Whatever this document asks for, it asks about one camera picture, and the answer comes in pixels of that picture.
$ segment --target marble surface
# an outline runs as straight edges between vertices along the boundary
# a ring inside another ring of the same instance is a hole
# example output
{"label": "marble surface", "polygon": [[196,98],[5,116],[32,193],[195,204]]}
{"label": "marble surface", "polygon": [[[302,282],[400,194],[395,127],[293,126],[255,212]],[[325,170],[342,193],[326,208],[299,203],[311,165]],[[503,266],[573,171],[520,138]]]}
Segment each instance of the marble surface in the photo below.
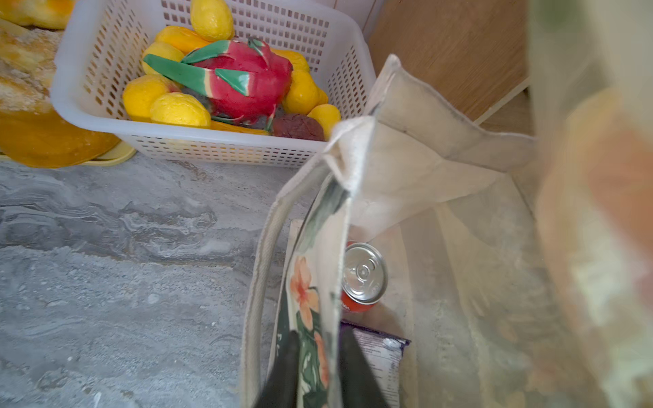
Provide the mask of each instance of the marble surface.
{"label": "marble surface", "polygon": [[106,168],[0,164],[0,406],[236,407],[257,238],[293,174],[140,154]]}

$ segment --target orange flower print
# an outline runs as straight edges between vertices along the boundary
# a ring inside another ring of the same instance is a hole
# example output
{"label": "orange flower print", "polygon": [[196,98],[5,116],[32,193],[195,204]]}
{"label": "orange flower print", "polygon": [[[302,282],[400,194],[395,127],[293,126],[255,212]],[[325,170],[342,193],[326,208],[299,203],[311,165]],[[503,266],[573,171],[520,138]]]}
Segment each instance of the orange flower print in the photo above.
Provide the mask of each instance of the orange flower print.
{"label": "orange flower print", "polygon": [[318,332],[315,332],[315,344],[317,344],[317,359],[320,361],[320,380],[322,380],[322,385],[328,388],[327,354],[325,353],[325,343]]}
{"label": "orange flower print", "polygon": [[299,313],[302,322],[308,330],[313,330],[314,311],[320,311],[319,297],[315,289],[309,289],[311,285],[311,271],[308,269],[305,257],[298,257],[295,261],[295,273],[290,279],[290,293],[295,302],[299,305]]}

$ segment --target wooden cabinet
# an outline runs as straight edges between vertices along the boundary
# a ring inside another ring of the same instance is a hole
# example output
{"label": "wooden cabinet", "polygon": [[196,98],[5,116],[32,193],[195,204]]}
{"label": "wooden cabinet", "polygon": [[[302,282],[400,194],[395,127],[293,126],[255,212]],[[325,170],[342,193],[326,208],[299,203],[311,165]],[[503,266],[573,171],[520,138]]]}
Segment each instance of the wooden cabinet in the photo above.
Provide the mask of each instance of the wooden cabinet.
{"label": "wooden cabinet", "polygon": [[480,122],[528,84],[526,0],[385,0],[369,41]]}

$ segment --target plastic lemon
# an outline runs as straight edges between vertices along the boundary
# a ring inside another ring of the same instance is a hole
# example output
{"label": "plastic lemon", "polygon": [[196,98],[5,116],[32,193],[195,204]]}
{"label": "plastic lemon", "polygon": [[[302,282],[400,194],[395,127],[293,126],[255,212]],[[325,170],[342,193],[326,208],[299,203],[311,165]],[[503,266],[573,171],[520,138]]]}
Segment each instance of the plastic lemon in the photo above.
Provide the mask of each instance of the plastic lemon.
{"label": "plastic lemon", "polygon": [[161,95],[150,108],[154,123],[209,128],[211,115],[194,97],[174,92]]}
{"label": "plastic lemon", "polygon": [[320,94],[319,100],[317,101],[318,105],[324,105],[325,103],[328,103],[328,95],[326,92],[324,92],[322,89],[317,88],[318,93]]}
{"label": "plastic lemon", "polygon": [[293,64],[294,71],[311,72],[308,61],[306,61],[306,58],[302,54],[290,50],[277,50],[276,48],[270,48],[270,51],[290,61]]}
{"label": "plastic lemon", "polygon": [[123,103],[134,121],[149,122],[152,103],[161,95],[179,92],[173,81],[162,75],[145,75],[129,82],[123,92]]}
{"label": "plastic lemon", "polygon": [[293,71],[290,90],[283,99],[283,109],[287,114],[306,115],[317,105],[319,88],[306,71]]}
{"label": "plastic lemon", "polygon": [[308,117],[315,119],[320,126],[322,126],[322,130],[325,132],[325,140],[331,138],[331,130],[333,129],[333,126],[342,119],[338,108],[329,105],[328,103],[317,105],[308,114]]}
{"label": "plastic lemon", "polygon": [[148,54],[153,54],[153,55],[158,55],[159,57],[162,58],[167,58],[171,59],[173,61],[181,61],[184,57],[184,53],[176,49],[175,47],[171,46],[170,44],[166,42],[161,42],[161,41],[155,41],[152,43],[151,46],[147,47],[145,51],[143,51],[143,54],[140,56],[140,64],[143,66],[143,70],[145,71],[146,74],[152,74],[152,75],[160,75],[157,71],[155,71],[151,66],[145,63],[143,61],[143,57]]}
{"label": "plastic lemon", "polygon": [[225,0],[191,0],[191,24],[210,42],[231,40],[235,34],[234,18]]}

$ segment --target red can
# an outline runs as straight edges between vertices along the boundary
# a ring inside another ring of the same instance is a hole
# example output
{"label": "red can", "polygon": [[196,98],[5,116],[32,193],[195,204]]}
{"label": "red can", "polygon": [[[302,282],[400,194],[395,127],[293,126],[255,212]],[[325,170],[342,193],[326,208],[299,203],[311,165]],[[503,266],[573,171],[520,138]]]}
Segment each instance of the red can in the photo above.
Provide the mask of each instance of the red can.
{"label": "red can", "polygon": [[363,312],[374,306],[388,286],[388,273],[383,257],[368,243],[357,242],[345,250],[342,276],[342,307]]}

